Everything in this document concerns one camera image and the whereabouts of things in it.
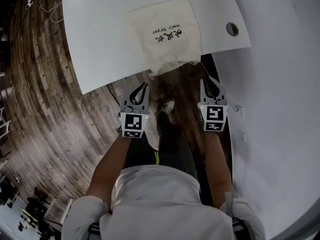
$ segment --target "shoe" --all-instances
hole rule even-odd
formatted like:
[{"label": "shoe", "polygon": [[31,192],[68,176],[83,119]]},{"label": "shoe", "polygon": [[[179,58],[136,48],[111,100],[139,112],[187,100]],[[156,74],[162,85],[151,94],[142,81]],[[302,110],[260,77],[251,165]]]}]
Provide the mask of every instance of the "shoe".
[{"label": "shoe", "polygon": [[173,99],[173,98],[168,99],[164,103],[164,105],[162,107],[162,111],[165,112],[167,115],[169,115],[172,112],[172,110],[174,109],[175,104],[176,104],[175,99]]}]

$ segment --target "white wall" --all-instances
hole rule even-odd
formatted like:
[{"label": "white wall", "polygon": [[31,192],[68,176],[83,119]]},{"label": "white wall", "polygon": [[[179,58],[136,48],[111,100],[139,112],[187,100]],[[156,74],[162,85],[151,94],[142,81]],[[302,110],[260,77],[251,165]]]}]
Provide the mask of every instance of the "white wall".
[{"label": "white wall", "polygon": [[235,187],[270,239],[320,196],[320,0],[236,1],[252,47],[212,56],[245,109],[229,109]]}]

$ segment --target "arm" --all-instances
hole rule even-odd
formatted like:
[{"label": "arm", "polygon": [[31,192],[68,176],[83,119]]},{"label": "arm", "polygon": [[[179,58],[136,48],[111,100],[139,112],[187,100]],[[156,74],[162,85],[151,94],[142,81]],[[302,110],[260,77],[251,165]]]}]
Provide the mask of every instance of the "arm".
[{"label": "arm", "polygon": [[121,135],[115,140],[94,170],[86,196],[102,199],[110,209],[112,189],[124,167],[131,138]]},{"label": "arm", "polygon": [[215,132],[204,133],[205,170],[208,178],[213,205],[220,208],[226,192],[232,192],[232,181],[219,136]]}]

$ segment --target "person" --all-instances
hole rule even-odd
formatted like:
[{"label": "person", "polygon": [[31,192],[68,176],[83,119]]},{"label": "person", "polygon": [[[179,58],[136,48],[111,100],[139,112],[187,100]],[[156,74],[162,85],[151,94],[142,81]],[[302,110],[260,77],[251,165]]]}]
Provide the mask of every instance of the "person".
[{"label": "person", "polygon": [[[200,185],[188,142],[172,124],[170,99],[156,113],[159,151],[142,138],[115,140],[97,165],[84,197],[76,200],[63,224],[63,240],[235,239],[226,213],[231,174],[215,132],[204,133],[205,167],[213,205],[201,204]],[[115,187],[115,198],[112,192]],[[233,199],[234,216],[251,239],[265,239],[263,225],[248,203]]]},{"label": "person", "polygon": [[22,232],[24,230],[24,226],[22,225],[21,222],[19,222],[18,229],[20,232]]}]

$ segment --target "desk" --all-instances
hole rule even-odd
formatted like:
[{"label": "desk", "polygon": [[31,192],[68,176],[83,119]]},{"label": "desk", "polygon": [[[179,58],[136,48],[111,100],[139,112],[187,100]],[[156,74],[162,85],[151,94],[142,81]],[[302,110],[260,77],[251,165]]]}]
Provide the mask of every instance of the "desk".
[{"label": "desk", "polygon": [[27,212],[25,209],[21,208],[21,211],[23,211],[23,213],[27,216],[27,222],[29,223],[29,225],[32,224],[36,228],[38,224],[38,220],[35,217],[33,217],[29,212]]},{"label": "desk", "polygon": [[[147,70],[125,14],[169,0],[62,0],[67,42],[83,94],[124,77]],[[235,0],[190,0],[197,19],[202,54],[250,47],[246,25]],[[238,36],[226,31],[228,23]]]}]

